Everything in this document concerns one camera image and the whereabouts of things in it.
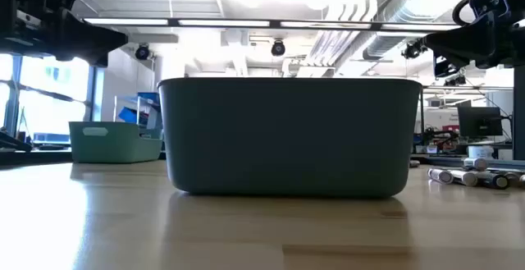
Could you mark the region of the black computer monitor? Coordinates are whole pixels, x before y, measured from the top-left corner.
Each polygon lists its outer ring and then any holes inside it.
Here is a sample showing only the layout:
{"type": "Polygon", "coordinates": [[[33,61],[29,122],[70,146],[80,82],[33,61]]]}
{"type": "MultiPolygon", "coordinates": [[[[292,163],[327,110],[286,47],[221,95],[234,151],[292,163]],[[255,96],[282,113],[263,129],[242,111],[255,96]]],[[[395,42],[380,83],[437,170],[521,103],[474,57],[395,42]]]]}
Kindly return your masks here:
{"type": "Polygon", "coordinates": [[[461,136],[477,138],[503,135],[499,108],[460,107],[457,110],[461,136]]]}

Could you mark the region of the dark teal plastic bin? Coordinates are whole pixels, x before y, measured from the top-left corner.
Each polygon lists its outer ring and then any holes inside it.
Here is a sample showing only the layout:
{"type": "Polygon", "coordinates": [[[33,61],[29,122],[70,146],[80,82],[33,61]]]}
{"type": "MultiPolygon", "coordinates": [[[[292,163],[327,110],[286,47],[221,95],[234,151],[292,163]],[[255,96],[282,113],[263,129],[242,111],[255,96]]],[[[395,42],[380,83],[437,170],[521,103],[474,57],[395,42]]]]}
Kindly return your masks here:
{"type": "Polygon", "coordinates": [[[163,80],[169,179],[190,194],[389,198],[408,180],[421,89],[405,79],[163,80]]]}

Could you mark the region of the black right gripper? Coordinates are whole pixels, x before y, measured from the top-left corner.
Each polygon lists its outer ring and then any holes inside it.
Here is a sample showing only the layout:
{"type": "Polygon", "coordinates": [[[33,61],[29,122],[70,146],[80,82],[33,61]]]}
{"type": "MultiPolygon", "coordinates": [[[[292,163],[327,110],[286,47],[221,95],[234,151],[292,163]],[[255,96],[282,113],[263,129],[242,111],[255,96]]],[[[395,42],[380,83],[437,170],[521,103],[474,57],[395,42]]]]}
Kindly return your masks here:
{"type": "Polygon", "coordinates": [[[457,29],[428,34],[422,45],[442,58],[438,73],[476,67],[525,65],[525,0],[461,0],[452,10],[457,29]]]}

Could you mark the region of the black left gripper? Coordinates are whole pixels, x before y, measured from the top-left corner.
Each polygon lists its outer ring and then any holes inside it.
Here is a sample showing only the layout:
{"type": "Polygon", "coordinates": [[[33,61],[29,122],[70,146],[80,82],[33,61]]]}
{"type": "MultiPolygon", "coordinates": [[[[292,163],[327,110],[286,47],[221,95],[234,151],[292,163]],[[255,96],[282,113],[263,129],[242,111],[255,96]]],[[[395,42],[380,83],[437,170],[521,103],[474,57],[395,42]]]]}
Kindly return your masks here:
{"type": "Polygon", "coordinates": [[[75,0],[0,0],[0,53],[81,58],[107,67],[109,53],[128,43],[122,32],[71,14],[75,0]]]}

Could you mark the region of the white round container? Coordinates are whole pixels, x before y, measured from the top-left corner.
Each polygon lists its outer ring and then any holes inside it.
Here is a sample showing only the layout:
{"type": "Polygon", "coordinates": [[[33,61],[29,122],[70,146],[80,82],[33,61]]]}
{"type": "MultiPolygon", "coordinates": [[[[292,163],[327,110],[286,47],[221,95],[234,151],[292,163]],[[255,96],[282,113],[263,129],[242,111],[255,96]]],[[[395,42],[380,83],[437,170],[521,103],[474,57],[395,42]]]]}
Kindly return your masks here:
{"type": "Polygon", "coordinates": [[[470,158],[493,158],[494,149],[490,145],[469,145],[467,147],[470,158]]]}

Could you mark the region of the long ceiling light bar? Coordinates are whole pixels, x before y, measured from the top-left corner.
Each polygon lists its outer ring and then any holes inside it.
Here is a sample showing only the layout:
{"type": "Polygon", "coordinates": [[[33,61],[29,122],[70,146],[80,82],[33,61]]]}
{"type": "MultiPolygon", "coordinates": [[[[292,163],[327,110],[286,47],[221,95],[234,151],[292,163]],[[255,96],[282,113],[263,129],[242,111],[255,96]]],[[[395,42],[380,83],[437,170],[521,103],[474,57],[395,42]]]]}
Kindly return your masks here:
{"type": "Polygon", "coordinates": [[[85,18],[93,25],[177,27],[177,28],[241,28],[270,30],[370,30],[426,33],[458,28],[450,23],[395,23],[378,21],[288,21],[288,20],[233,20],[214,18],[85,18]]]}

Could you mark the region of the light green plastic bin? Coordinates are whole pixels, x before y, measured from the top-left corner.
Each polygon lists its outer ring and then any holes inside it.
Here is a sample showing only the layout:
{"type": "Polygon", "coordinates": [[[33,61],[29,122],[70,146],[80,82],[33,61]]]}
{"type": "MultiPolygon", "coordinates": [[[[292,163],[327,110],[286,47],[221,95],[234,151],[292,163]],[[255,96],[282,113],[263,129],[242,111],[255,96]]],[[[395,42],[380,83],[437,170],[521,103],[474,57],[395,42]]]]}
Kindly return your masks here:
{"type": "Polygon", "coordinates": [[[78,163],[135,163],[158,160],[161,131],[114,121],[70,121],[71,153],[78,163]]]}

